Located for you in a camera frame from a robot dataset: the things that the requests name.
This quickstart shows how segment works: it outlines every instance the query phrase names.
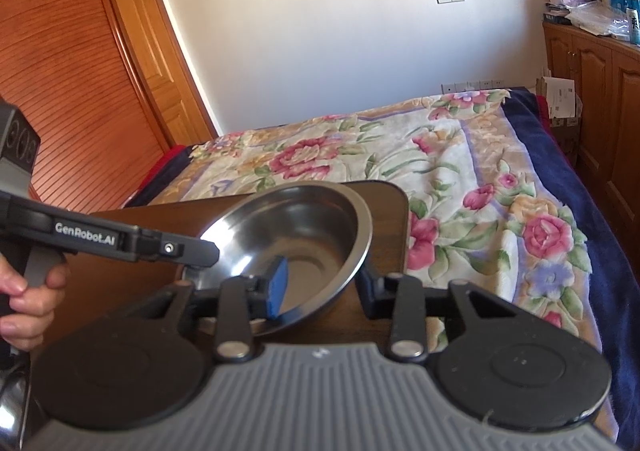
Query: human hand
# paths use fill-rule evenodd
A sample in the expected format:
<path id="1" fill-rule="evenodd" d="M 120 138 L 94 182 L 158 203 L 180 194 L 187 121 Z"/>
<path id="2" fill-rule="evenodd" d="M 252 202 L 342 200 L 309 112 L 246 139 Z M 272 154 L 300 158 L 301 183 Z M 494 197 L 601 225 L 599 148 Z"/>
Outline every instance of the human hand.
<path id="1" fill-rule="evenodd" d="M 5 341 L 24 351 L 41 344 L 44 331 L 53 321 L 53 310 L 65 296 L 69 271 L 66 263 L 56 265 L 44 285 L 28 288 L 27 280 L 0 254 L 0 293 L 9 294 L 9 306 L 15 310 L 0 317 L 0 336 Z"/>

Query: cabinet door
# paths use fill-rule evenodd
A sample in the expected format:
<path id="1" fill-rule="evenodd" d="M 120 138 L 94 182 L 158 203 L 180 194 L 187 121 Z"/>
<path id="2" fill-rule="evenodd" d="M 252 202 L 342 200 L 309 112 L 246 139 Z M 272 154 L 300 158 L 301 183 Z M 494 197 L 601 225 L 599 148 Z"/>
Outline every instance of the cabinet door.
<path id="1" fill-rule="evenodd" d="M 571 73 L 571 34 L 545 28 L 546 58 L 554 77 L 572 79 Z"/>
<path id="2" fill-rule="evenodd" d="M 612 130 L 611 50 L 588 39 L 574 37 L 575 91 L 584 104 L 580 132 L 581 162 L 603 183 L 610 171 Z"/>
<path id="3" fill-rule="evenodd" d="M 200 144 L 217 136 L 162 0 L 116 2 L 146 82 L 174 141 Z"/>
<path id="4" fill-rule="evenodd" d="M 612 119 L 618 125 L 607 195 L 627 227 L 636 227 L 640 212 L 640 62 L 613 54 Z"/>

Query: blue foam pad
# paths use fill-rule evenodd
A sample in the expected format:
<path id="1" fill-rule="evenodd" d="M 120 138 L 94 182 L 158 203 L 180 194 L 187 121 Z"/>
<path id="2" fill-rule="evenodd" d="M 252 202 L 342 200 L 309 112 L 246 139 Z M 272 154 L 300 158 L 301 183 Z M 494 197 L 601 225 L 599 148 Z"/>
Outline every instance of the blue foam pad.
<path id="1" fill-rule="evenodd" d="M 276 319 L 284 300 L 284 293 L 289 283 L 289 263 L 287 258 L 280 258 L 278 266 L 269 282 L 267 295 L 267 319 Z"/>

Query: plastic bag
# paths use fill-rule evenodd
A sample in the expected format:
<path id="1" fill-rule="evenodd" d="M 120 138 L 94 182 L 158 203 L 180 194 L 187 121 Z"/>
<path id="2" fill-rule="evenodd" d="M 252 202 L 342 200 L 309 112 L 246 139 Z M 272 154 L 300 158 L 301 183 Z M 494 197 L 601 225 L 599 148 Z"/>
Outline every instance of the plastic bag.
<path id="1" fill-rule="evenodd" d="M 592 1 L 572 8 L 567 19 L 571 20 L 574 26 L 596 36 L 626 36 L 626 40 L 629 41 L 629 22 L 626 14 L 601 1 Z"/>

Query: louvered wardrobe door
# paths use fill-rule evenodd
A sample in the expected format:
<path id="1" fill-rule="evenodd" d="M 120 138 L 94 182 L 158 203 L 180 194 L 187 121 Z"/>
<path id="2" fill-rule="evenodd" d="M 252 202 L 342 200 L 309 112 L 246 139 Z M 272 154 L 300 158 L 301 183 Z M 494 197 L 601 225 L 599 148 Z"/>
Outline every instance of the louvered wardrobe door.
<path id="1" fill-rule="evenodd" d="M 170 145 L 114 0 L 0 0 L 0 94 L 42 138 L 33 186 L 82 212 L 123 203 Z"/>

